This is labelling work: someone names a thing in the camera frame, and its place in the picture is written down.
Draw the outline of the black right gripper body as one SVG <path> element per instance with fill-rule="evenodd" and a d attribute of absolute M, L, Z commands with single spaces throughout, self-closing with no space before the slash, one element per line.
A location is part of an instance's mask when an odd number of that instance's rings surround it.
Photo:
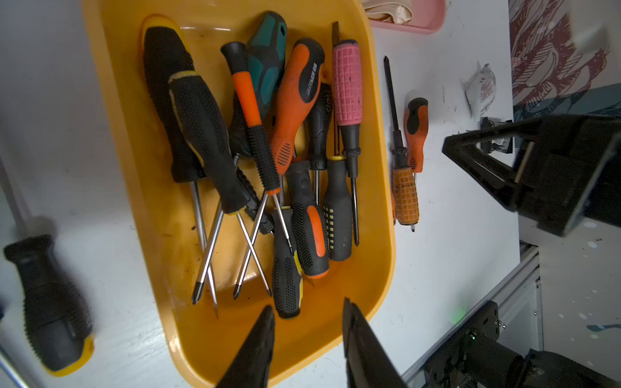
<path fill-rule="evenodd" d="M 519 137 L 513 166 L 478 144 Z M 589 218 L 620 225 L 620 120 L 553 115 L 447 137 L 442 152 L 506 210 L 560 237 Z"/>

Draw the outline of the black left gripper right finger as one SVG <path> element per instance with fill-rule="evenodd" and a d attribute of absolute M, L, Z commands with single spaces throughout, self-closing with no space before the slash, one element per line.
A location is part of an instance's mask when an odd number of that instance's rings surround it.
<path fill-rule="evenodd" d="M 359 307 L 344 299 L 342 336 L 348 387 L 406 387 Z"/>

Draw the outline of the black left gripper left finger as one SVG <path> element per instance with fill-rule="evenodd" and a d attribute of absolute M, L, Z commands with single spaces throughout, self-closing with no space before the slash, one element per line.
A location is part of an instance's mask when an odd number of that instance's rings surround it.
<path fill-rule="evenodd" d="M 276 320 L 266 306 L 216 387 L 267 387 L 273 360 Z"/>

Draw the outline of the amber handle black screwdriver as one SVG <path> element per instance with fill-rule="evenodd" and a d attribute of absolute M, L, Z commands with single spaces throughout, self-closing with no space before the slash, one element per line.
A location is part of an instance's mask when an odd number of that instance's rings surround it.
<path fill-rule="evenodd" d="M 403 143 L 403 135 L 399 128 L 396 100 L 391 77 L 391 66 L 388 56 L 383 58 L 384 72 L 387 81 L 387 92 L 390 103 L 391 130 L 394 166 L 392 170 L 392 194 L 395 199 L 396 219 L 402 226 L 409 226 L 416 231 L 420 219 L 418 195 L 415 179 L 408 163 L 408 149 Z"/>

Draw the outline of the slim black yellow-capped screwdriver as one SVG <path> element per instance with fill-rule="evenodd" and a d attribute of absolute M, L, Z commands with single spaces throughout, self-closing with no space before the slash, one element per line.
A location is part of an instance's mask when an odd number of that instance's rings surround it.
<path fill-rule="evenodd" d="M 3 254 L 16 266 L 23 286 L 27 341 L 46 371 L 61 378 L 82 368 L 94 354 L 90 311 L 56 260 L 53 236 L 29 232 L 5 167 L 1 186 L 19 236 Z"/>

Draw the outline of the orange black small screwdriver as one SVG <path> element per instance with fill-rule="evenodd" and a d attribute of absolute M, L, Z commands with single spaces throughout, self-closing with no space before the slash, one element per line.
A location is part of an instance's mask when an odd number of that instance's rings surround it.
<path fill-rule="evenodd" d="M 417 97 L 408 103 L 404 125 L 409 151 L 409 166 L 414 173 L 422 173 L 424 145 L 429 132 L 429 102 L 427 99 Z"/>

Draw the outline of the black orange stubby screwdriver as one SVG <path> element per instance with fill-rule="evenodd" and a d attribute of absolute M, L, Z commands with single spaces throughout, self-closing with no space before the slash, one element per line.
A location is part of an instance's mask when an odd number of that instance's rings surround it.
<path fill-rule="evenodd" d="M 311 279 L 329 271 L 327 237 L 324 219 L 314 200 L 310 179 L 310 163 L 294 162 L 286 172 L 286 181 L 293 210 L 292 222 L 302 271 Z"/>

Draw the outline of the black yellow screwdriver in box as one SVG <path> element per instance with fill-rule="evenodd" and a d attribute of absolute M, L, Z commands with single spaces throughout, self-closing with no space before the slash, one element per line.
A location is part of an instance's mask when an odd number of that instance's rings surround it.
<path fill-rule="evenodd" d="M 194 70 L 174 73 L 168 79 L 168 87 L 184 139 L 218 191 L 223 212 L 237 216 L 248 248 L 256 259 L 256 250 L 241 216 L 247 207 L 248 195 L 237 176 L 217 101 L 202 76 Z"/>

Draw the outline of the orange black large screwdriver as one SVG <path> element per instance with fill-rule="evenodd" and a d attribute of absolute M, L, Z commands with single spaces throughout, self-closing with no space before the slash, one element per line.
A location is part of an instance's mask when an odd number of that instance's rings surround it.
<path fill-rule="evenodd" d="M 275 134 L 269 142 L 279 178 L 291 164 L 296 133 L 318 98 L 324 61 L 325 53 L 316 40 L 303 37 L 295 42 L 278 89 Z M 252 231 L 253 247 L 269 197 L 264 190 Z"/>

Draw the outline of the slim orange black screwdriver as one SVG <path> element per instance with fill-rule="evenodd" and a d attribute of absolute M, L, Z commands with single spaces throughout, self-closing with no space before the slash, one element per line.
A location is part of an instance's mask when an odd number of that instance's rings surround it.
<path fill-rule="evenodd" d="M 278 194 L 281 192 L 280 179 L 256 101 L 252 76 L 247 68 L 245 45 L 239 41 L 229 42 L 221 47 L 221 52 L 233 77 L 234 87 L 244 112 L 247 140 L 256 161 L 261 182 L 265 193 L 273 197 L 289 251 L 291 255 L 294 255 L 286 221 L 278 200 Z"/>

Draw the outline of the pink plastic tray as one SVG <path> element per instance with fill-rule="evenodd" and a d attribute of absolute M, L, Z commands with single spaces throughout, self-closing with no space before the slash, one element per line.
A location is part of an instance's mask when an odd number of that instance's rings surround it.
<path fill-rule="evenodd" d="M 445 0 L 405 1 L 412 2 L 412 20 L 409 23 L 393 24 L 370 19 L 371 26 L 421 35 L 431 35 L 441 30 L 446 19 Z"/>

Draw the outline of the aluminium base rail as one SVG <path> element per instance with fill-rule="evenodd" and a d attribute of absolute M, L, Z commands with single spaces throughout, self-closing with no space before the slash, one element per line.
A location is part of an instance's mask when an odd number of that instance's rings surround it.
<path fill-rule="evenodd" d="M 539 249 L 521 262 L 404 373 L 408 387 L 517 387 L 530 351 L 543 350 Z"/>

